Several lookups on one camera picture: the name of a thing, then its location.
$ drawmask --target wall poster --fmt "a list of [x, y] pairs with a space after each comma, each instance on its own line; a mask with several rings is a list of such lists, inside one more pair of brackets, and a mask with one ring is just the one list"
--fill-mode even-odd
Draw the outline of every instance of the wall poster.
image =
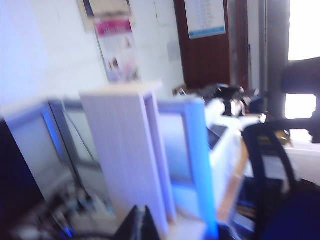
[[136, 46], [129, 18], [96, 20], [94, 26], [109, 81], [138, 80]]

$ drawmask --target computer monitor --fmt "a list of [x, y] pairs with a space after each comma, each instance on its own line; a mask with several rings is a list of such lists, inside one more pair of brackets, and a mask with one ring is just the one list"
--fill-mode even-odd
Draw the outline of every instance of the computer monitor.
[[0, 120], [0, 233], [27, 214], [44, 197], [8, 128]]
[[175, 204], [201, 218], [209, 234], [218, 236], [204, 102], [160, 100], [158, 109]]

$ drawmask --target paper notice on door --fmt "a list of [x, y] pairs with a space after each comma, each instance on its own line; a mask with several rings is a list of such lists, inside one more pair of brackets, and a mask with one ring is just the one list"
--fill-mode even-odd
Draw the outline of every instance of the paper notice on door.
[[184, 0], [190, 39], [225, 34], [223, 0]]

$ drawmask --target chair backrest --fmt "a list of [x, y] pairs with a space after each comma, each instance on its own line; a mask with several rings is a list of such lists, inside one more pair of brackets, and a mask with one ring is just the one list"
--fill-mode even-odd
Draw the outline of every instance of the chair backrest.
[[272, 143], [275, 152], [281, 159], [281, 162], [284, 166], [290, 186], [289, 193], [292, 194], [297, 190], [293, 168], [284, 148], [275, 136], [274, 132], [289, 129], [308, 129], [310, 128], [310, 126], [319, 128], [320, 119], [313, 117], [289, 120], [272, 120], [267, 123], [248, 126], [243, 131], [242, 136], [248, 149], [249, 159], [252, 164], [257, 193], [255, 236], [259, 236], [262, 233], [264, 227], [266, 226], [266, 223], [268, 222], [266, 171], [263, 162], [261, 147], [259, 145], [259, 136], [268, 137], [270, 142]]

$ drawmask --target bright window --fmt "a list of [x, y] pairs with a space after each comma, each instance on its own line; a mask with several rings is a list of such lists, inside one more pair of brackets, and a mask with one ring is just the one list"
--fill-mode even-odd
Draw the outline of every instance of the bright window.
[[285, 117], [287, 119], [310, 118], [316, 110], [314, 95], [287, 94], [285, 100]]
[[290, 0], [289, 61], [320, 57], [320, 0]]

